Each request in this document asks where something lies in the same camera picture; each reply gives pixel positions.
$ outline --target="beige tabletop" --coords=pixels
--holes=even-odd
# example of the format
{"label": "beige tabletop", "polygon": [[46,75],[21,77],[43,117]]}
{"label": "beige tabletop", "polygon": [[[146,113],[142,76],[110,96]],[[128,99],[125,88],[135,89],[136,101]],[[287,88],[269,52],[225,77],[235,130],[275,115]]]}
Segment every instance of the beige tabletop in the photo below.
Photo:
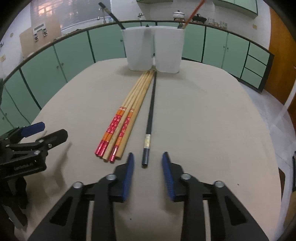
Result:
{"label": "beige tabletop", "polygon": [[25,177],[28,185],[26,240],[70,186],[97,182],[135,155],[126,203],[115,203],[118,241],[179,241],[183,203],[167,197],[162,153],[202,182],[221,180],[244,204],[270,240],[281,207],[279,171],[271,138],[248,94],[230,74],[209,65],[182,61],[177,74],[158,73],[148,169],[141,168],[152,84],[121,161],[104,163],[94,155],[141,72],[126,59],[93,64],[67,83],[42,109],[34,123],[44,132],[68,131],[68,140],[49,151],[47,170]]}

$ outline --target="tiled floor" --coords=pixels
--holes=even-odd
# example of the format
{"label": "tiled floor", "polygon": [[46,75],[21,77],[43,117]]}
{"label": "tiled floor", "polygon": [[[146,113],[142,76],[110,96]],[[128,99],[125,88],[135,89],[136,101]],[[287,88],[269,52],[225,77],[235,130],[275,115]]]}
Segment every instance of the tiled floor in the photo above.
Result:
{"label": "tiled floor", "polygon": [[285,173],[285,187],[281,202],[278,229],[274,240],[284,231],[283,224],[288,210],[293,185],[292,155],[296,151],[296,135],[287,109],[270,93],[261,94],[241,84],[257,107],[269,130],[279,168]]}

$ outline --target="faucet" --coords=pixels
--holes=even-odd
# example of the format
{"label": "faucet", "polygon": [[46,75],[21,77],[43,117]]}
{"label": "faucet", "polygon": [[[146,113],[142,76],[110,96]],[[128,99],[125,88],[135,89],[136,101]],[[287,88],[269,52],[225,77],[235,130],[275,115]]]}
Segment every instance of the faucet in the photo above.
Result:
{"label": "faucet", "polygon": [[104,9],[102,9],[102,8],[99,8],[99,11],[101,11],[102,10],[102,13],[103,13],[103,23],[104,24],[106,24],[107,22],[106,22],[106,18],[105,18],[105,11],[104,11]]}

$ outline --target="white container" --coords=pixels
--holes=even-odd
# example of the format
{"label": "white container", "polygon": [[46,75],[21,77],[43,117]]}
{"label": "white container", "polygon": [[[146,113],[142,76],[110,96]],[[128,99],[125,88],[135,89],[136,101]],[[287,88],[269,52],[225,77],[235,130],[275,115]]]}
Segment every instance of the white container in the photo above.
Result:
{"label": "white container", "polygon": [[185,29],[155,26],[153,32],[156,69],[160,72],[178,73],[182,59]]}
{"label": "white container", "polygon": [[150,27],[121,30],[130,70],[144,71],[153,65],[153,35]]}

